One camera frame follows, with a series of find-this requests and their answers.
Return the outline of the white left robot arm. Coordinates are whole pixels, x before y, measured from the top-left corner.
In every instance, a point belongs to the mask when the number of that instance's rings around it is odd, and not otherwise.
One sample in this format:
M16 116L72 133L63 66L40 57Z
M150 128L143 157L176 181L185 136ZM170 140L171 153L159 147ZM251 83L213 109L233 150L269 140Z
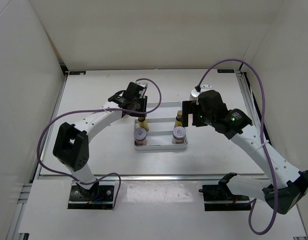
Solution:
M73 124L61 124L56 137L53 155L66 166L77 179L80 194L89 201L98 197L98 182L87 162L89 143L104 128L125 115L142 117L146 111L147 84L130 82L126 90L109 97L101 107L101 112L93 112Z

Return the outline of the tall silver-capped shaker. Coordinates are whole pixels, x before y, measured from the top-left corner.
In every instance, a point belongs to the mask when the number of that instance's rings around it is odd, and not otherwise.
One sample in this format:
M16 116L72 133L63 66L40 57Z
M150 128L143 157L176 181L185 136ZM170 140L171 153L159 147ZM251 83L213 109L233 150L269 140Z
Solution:
M199 94L200 94L200 92L198 92L196 89L193 89L190 93L189 100L190 101L197 101Z

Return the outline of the short red-label jar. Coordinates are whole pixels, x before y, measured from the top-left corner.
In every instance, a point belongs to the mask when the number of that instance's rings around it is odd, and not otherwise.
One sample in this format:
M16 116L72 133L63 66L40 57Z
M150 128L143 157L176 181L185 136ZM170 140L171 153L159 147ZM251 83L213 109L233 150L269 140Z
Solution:
M145 146L147 144L147 132L144 128L134 130L134 144L136 146Z
M184 127L177 126L173 130L173 144L184 144L186 143L186 129Z

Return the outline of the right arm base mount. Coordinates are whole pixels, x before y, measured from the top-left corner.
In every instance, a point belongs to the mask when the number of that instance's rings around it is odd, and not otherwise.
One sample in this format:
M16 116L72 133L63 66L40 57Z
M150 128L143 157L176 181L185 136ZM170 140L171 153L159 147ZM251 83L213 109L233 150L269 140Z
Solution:
M218 184L205 184L199 193L203 194L205 212L235 212L251 210L250 199L244 195L233 194L227 184L237 176L230 172L225 175Z

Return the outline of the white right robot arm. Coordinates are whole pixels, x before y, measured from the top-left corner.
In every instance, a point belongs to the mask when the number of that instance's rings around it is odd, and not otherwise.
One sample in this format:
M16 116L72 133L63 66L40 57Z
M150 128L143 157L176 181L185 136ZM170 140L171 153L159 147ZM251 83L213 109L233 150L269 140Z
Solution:
M299 170L271 145L261 142L252 120L240 109L228 109L219 92L207 90L196 100L183 101L183 127L189 125L189 115L193 126L211 126L239 146L269 178L256 180L230 172L209 188L207 193L212 198L253 197L284 215L308 192L308 170Z

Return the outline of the small yellow bottle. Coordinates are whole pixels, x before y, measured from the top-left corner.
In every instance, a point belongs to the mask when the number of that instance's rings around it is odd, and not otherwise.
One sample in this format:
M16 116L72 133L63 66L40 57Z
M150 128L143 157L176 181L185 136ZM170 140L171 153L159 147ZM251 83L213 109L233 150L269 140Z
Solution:
M149 131L149 125L145 117L138 118L140 128L143 128L145 131Z
M182 110L179 110L177 112L177 116L175 118L175 124L174 124L174 128L178 127L178 126L182 126Z

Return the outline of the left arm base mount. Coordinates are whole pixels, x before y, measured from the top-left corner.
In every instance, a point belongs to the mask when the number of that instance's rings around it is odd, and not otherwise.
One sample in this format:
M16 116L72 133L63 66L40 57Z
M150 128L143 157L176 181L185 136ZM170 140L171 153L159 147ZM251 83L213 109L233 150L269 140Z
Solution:
M112 210L114 208L115 182L105 181L94 184L89 190L72 184L67 209L71 210Z

